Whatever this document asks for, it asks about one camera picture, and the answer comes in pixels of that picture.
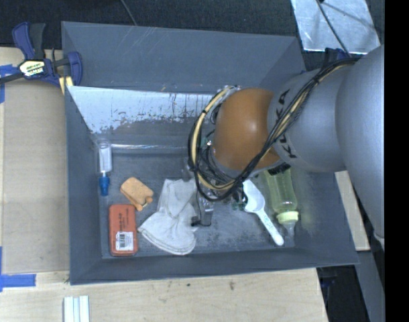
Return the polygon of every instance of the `orange case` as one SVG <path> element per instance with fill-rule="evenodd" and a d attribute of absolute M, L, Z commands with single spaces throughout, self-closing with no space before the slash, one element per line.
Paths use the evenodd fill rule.
<path fill-rule="evenodd" d="M 109 207 L 109 251 L 112 256 L 132 256 L 137 252 L 135 207 L 114 204 Z"/>

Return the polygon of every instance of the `blue tape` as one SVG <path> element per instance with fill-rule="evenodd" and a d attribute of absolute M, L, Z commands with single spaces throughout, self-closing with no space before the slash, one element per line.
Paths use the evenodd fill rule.
<path fill-rule="evenodd" d="M 7 75 L 17 74 L 19 69 L 14 67 L 12 64 L 6 64 L 4 66 L 0 66 L 0 76 L 3 78 Z M 5 101 L 5 84 L 3 83 L 0 87 L 0 104 Z"/>
<path fill-rule="evenodd" d="M 5 287 L 36 286 L 36 274 L 2 274 L 2 247 L 0 247 L 0 292 Z"/>

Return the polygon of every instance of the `white spoon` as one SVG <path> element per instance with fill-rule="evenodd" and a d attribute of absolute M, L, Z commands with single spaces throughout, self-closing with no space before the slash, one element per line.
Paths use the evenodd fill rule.
<path fill-rule="evenodd" d="M 246 180 L 243 183 L 243 190 L 247 195 L 245 211 L 255 213 L 259 219 L 261 219 L 261 222 L 263 222 L 275 243 L 278 246 L 282 246 L 284 244 L 284 238 L 279 234 L 279 231 L 276 229 L 270 218 L 267 216 L 267 213 L 264 211 L 266 201 L 264 200 L 262 193 L 250 180 Z"/>

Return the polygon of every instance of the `label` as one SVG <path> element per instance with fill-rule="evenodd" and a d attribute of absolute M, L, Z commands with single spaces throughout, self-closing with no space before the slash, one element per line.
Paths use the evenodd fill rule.
<path fill-rule="evenodd" d="M 118 231 L 115 237 L 115 249 L 116 250 L 133 250 L 133 232 L 131 231 Z"/>
<path fill-rule="evenodd" d="M 38 76 L 45 74 L 44 61 L 26 61 L 19 67 L 24 76 Z"/>

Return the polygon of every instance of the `bottle cap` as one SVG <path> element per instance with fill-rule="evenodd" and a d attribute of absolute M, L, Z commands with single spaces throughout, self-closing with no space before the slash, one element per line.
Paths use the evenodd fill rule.
<path fill-rule="evenodd" d="M 298 221 L 298 211 L 286 211 L 278 215 L 278 222 L 280 224 L 287 224 Z"/>
<path fill-rule="evenodd" d="M 99 178 L 99 186 L 100 186 L 100 194 L 103 196 L 108 195 L 108 190 L 109 190 L 109 183 L 111 181 L 109 180 L 109 177 L 107 176 L 101 176 Z"/>

